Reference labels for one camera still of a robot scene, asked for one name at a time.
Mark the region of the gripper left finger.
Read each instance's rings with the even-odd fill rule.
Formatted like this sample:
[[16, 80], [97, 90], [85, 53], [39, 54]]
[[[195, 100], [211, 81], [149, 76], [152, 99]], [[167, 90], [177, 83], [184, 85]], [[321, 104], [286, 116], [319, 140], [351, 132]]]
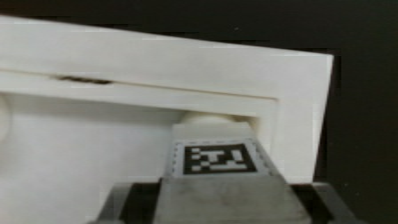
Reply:
[[159, 186], [161, 180], [115, 184], [87, 224], [152, 224]]

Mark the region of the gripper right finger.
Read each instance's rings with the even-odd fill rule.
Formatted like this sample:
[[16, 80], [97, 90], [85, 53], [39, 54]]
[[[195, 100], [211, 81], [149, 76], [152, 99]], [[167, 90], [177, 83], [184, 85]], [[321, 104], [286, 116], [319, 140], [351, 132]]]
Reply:
[[367, 224], [357, 218], [328, 183], [293, 184], [291, 188], [309, 213], [311, 224]]

